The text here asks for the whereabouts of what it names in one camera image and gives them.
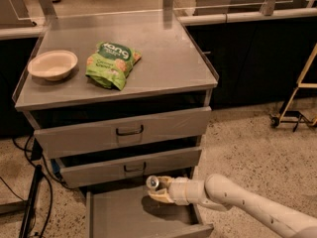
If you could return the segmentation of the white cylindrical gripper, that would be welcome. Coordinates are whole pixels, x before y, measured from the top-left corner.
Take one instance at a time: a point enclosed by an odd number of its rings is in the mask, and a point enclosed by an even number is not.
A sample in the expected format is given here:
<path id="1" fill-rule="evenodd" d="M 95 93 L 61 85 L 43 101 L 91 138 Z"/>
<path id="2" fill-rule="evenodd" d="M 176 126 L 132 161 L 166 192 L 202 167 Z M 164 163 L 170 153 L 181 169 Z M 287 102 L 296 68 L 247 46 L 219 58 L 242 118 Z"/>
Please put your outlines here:
<path id="1" fill-rule="evenodd" d="M 155 201 L 175 203 L 176 205 L 211 205 L 203 180 L 162 176 L 158 177 L 158 181 L 158 187 L 162 189 L 148 191 L 149 197 Z"/>

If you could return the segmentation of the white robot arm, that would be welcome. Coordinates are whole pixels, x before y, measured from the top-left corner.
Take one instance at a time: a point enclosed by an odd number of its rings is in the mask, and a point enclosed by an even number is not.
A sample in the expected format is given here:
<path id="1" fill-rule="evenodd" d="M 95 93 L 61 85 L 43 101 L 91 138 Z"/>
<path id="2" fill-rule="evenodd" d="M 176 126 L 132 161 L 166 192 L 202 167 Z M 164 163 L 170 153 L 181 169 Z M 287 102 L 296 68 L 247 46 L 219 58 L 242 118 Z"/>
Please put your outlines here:
<path id="1" fill-rule="evenodd" d="M 238 207 L 282 238 L 317 238 L 317 219 L 245 190 L 213 174 L 205 180 L 150 176 L 146 185 L 153 200 L 176 205 L 197 204 L 227 211 Z"/>

